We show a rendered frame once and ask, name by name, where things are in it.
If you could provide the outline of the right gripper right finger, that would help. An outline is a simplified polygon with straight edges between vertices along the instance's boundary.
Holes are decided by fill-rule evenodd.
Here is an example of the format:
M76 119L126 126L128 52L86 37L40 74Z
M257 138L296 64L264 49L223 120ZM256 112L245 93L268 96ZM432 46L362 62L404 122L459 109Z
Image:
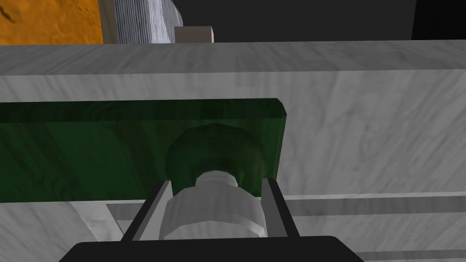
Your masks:
M277 182L272 178L262 180L261 206L268 237L299 237L284 196Z

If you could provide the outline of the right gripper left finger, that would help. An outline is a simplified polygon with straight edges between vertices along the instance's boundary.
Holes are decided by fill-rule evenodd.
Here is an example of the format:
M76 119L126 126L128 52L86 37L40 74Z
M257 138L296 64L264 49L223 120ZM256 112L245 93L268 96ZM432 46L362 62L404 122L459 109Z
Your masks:
M170 181L158 181L124 233L122 241L149 241L160 237L167 202L172 198Z

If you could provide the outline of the green and grey round knob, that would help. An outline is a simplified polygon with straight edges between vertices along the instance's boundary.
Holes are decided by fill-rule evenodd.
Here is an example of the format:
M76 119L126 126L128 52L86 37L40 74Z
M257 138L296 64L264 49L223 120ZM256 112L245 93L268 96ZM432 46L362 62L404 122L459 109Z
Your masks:
M165 168L174 195L161 240L268 236L260 202L240 186L259 186L266 173L263 147L244 129L189 129L170 146Z

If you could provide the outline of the green drawer front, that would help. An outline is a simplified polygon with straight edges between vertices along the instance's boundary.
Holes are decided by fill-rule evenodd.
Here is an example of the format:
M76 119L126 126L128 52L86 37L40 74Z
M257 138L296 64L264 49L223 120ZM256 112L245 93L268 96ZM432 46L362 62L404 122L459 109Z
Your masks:
M258 197L286 117L277 98L0 103L0 203L140 200L211 170Z

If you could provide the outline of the grey marble cabinet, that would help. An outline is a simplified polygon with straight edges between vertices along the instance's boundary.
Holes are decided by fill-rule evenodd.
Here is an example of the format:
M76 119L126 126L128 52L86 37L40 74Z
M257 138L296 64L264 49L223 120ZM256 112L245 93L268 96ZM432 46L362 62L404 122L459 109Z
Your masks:
M0 46L0 102L264 97L300 232L466 250L466 40Z

